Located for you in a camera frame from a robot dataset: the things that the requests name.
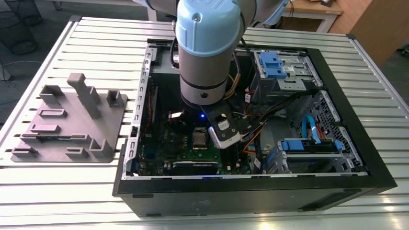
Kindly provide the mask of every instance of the wooden table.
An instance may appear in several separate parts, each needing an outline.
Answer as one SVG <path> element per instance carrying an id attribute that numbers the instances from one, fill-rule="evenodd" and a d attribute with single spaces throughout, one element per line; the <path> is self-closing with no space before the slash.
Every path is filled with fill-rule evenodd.
<path id="1" fill-rule="evenodd" d="M 331 27 L 338 15 L 342 15 L 343 10 L 334 2 L 331 7 L 321 5 L 321 1 L 293 0 L 294 4 L 294 18 L 321 19 L 317 32 L 326 33 Z M 287 4 L 283 17 L 290 16 L 290 4 Z"/>

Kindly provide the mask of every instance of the red cable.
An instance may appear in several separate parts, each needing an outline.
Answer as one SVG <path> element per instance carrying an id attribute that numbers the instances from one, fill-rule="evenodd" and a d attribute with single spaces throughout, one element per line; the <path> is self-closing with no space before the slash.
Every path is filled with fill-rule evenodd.
<path id="1" fill-rule="evenodd" d="M 147 92 L 147 108 L 149 108 L 149 120 L 147 120 L 147 125 L 146 125 L 145 131 L 143 131 L 141 137 L 145 136 L 147 129 L 149 129 L 149 126 L 150 126 L 150 122 L 151 122 L 150 92 Z"/>

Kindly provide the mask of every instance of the wire bundle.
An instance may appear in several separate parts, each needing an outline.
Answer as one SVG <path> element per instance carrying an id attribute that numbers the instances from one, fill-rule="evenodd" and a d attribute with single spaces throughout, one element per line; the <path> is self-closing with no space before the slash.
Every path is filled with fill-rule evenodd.
<path id="1" fill-rule="evenodd" d="M 241 77 L 241 69 L 239 69 L 239 64 L 238 64 L 238 59 L 237 59 L 235 52 L 233 52 L 233 59 L 234 59 L 234 63 L 235 63 L 237 74 L 235 74 L 234 79 L 229 75 L 229 78 L 231 79 L 233 84 L 231 84 L 231 87 L 230 87 L 229 91 L 225 92 L 225 94 L 223 94 L 223 99 L 225 100 L 229 99 L 234 95 L 235 88 L 237 88 L 237 85 L 238 85 L 238 82 L 239 82 L 239 77 Z"/>

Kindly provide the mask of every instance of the blue latch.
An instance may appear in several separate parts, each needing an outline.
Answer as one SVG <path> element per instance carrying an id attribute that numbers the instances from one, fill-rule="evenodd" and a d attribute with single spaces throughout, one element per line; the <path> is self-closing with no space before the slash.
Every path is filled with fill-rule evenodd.
<path id="1" fill-rule="evenodd" d="M 301 140 L 283 140 L 281 142 L 282 150 L 303 150 L 303 145 Z"/>
<path id="2" fill-rule="evenodd" d="M 261 52 L 259 61 L 266 78 L 286 78 L 286 72 L 282 70 L 282 61 L 277 54 Z"/>
<path id="3" fill-rule="evenodd" d="M 338 152 L 342 152 L 342 143 L 338 140 L 335 140 L 334 145 L 337 147 Z"/>

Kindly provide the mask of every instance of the white table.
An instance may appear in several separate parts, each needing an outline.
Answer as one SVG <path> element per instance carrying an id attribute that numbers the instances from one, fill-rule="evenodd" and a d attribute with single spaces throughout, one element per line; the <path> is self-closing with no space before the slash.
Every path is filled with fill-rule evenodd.
<path id="1" fill-rule="evenodd" d="M 82 18 L 69 22 L 21 100 L 0 131 L 0 227 L 34 230 L 249 230 L 249 229 L 407 229 L 409 226 L 409 110 L 359 44 L 338 34 L 249 29 L 249 44 L 318 48 L 366 128 L 398 187 L 315 212 L 163 217 L 139 219 L 111 185 L 111 163 L 13 163 L 10 149 L 41 103 L 45 84 L 63 92 L 70 72 L 86 84 L 126 94 L 123 122 L 130 121 L 146 39 L 171 39 L 169 23 Z M 123 123 L 119 135 L 127 135 Z M 118 149 L 125 138 L 118 138 Z"/>
<path id="2" fill-rule="evenodd" d="M 131 0 L 58 0 L 53 1 L 50 0 L 54 4 L 54 8 L 57 8 L 55 2 L 77 2 L 77 3 L 94 3 L 94 4 L 107 4 L 107 5 L 123 5 L 123 6 L 138 6 L 141 7 L 139 4 L 133 2 Z M 147 10 L 147 20 L 157 22 L 157 14 L 155 11 L 151 10 L 150 8 L 146 8 Z"/>

